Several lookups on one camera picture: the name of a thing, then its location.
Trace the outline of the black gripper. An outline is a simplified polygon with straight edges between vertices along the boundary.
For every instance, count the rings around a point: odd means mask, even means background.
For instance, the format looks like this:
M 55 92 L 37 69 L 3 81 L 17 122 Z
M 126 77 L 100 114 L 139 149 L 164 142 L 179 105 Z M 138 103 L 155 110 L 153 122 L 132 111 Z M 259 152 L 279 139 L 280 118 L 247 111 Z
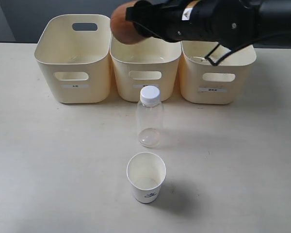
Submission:
M 125 20 L 133 22 L 144 38 L 218 42 L 236 48 L 253 39 L 254 17 L 254 6 L 247 0 L 168 0 L 158 4 L 140 0 L 126 9 Z M 155 19 L 162 20 L 163 31 L 138 24 Z

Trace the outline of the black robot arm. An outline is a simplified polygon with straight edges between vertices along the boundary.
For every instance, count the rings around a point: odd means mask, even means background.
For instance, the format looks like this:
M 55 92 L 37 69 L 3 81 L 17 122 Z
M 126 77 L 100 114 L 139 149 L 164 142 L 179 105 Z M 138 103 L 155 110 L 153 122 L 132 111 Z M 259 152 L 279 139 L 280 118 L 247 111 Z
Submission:
M 230 50 L 291 46 L 291 0 L 140 0 L 125 19 L 140 35 L 171 43 L 218 42 Z

